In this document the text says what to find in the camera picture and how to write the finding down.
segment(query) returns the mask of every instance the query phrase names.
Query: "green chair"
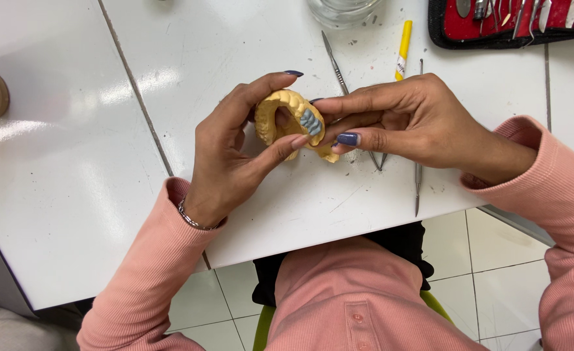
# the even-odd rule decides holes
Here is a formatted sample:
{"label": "green chair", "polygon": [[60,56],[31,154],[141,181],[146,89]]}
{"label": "green chair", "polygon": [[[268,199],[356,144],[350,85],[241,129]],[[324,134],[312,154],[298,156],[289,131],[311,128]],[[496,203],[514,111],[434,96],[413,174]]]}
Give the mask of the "green chair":
{"label": "green chair", "polygon": [[[429,291],[422,290],[419,292],[419,296],[421,296],[421,299],[423,299],[428,307],[453,324],[452,319],[447,315],[447,312],[443,309],[439,301],[434,298],[434,295]],[[261,315],[259,316],[259,323],[256,326],[256,335],[254,336],[252,351],[265,350],[267,346],[267,334],[269,334],[269,325],[272,323],[274,312],[276,312],[276,307],[263,306]]]}

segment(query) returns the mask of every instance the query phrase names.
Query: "pink sweater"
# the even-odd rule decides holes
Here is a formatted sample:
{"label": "pink sweater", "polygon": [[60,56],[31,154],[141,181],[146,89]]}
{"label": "pink sweater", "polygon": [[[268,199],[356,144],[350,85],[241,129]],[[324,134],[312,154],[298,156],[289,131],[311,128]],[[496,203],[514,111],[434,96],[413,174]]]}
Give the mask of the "pink sweater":
{"label": "pink sweater", "polygon": [[[545,350],[574,350],[574,152],[531,117],[497,133],[539,150],[532,168],[487,188],[462,185],[545,228],[551,284],[540,302]],[[85,316],[82,350],[202,350],[181,333],[164,335],[170,300],[219,230],[189,227],[176,210],[189,183],[165,181],[157,203],[115,275]],[[419,298],[422,277],[406,260],[361,237],[290,253],[276,280],[278,308],[268,350],[484,350]]]}

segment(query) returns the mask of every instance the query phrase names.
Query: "yellow pen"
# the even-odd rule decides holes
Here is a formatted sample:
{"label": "yellow pen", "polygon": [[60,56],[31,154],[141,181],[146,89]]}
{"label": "yellow pen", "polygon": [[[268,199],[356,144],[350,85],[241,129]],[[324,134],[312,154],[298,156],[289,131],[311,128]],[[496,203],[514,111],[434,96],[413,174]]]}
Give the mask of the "yellow pen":
{"label": "yellow pen", "polygon": [[410,45],[410,33],[412,32],[412,20],[404,22],[402,32],[402,44],[400,45],[400,55],[397,58],[397,67],[395,67],[395,80],[401,81],[406,72],[406,60],[408,59],[408,46]]}

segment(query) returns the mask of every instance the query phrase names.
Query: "bracelet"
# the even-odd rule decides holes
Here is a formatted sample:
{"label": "bracelet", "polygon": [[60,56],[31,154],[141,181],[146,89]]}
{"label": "bracelet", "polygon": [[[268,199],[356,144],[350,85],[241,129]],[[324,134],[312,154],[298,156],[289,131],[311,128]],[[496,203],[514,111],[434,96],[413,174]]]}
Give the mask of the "bracelet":
{"label": "bracelet", "polygon": [[181,216],[183,217],[185,222],[187,222],[187,224],[189,224],[190,226],[192,226],[196,229],[200,229],[200,230],[215,230],[218,227],[220,227],[220,224],[222,223],[222,221],[220,221],[220,223],[218,223],[215,227],[205,227],[202,224],[198,224],[198,223],[194,222],[191,218],[189,218],[189,216],[185,214],[185,209],[183,209],[183,202],[185,201],[186,196],[187,196],[187,194],[183,195],[183,199],[178,204],[178,213],[181,214]]}

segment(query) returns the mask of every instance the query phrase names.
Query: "white table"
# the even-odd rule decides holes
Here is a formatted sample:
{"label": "white table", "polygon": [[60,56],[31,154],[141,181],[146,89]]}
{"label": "white table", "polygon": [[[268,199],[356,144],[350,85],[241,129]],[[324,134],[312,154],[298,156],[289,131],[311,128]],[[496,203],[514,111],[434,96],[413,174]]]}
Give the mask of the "white table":
{"label": "white table", "polygon": [[[104,0],[175,175],[191,175],[194,126],[237,83],[297,69],[306,75],[293,89],[305,97],[340,95],[322,27],[303,1],[284,4]],[[543,45],[442,50],[428,38],[426,6],[393,0],[375,26],[327,31],[351,90],[392,80],[403,22],[410,19],[408,75],[423,58],[425,71],[442,77],[490,129],[514,114],[547,124]],[[0,249],[38,309],[104,288],[167,174],[96,0],[14,0],[0,4],[0,18],[12,23],[0,27],[0,75],[12,94],[0,119]],[[574,41],[550,48],[552,124],[574,148],[574,129],[563,120],[574,101],[574,64],[566,62],[574,61]],[[244,147],[263,148],[253,137]],[[305,150],[232,214],[207,249],[210,264],[414,221],[413,170],[397,156],[379,173],[367,154],[333,165]],[[457,176],[424,170],[418,219],[483,204],[459,188]],[[302,181],[306,187],[298,186]]]}
{"label": "white table", "polygon": [[34,310],[93,297],[167,176],[98,1],[0,1],[0,250]]}
{"label": "white table", "polygon": [[[104,6],[175,175],[191,175],[193,126],[237,83],[296,69],[305,76],[292,88],[304,97],[340,95],[322,27],[304,1],[104,0]],[[486,127],[515,113],[546,124],[544,46],[446,51],[431,44],[426,17],[425,1],[390,1],[375,25],[327,31],[348,88],[392,81],[403,22],[410,19],[415,25],[408,75],[418,72],[423,58],[425,71],[441,76]],[[262,145],[250,138],[244,148],[255,153]],[[408,160],[391,156],[379,173],[366,153],[334,165],[303,154],[272,172],[232,214],[207,248],[212,267],[416,220],[414,166]],[[424,170],[417,219],[483,204],[458,186],[457,177],[454,170]],[[298,186],[303,181],[307,185]]]}

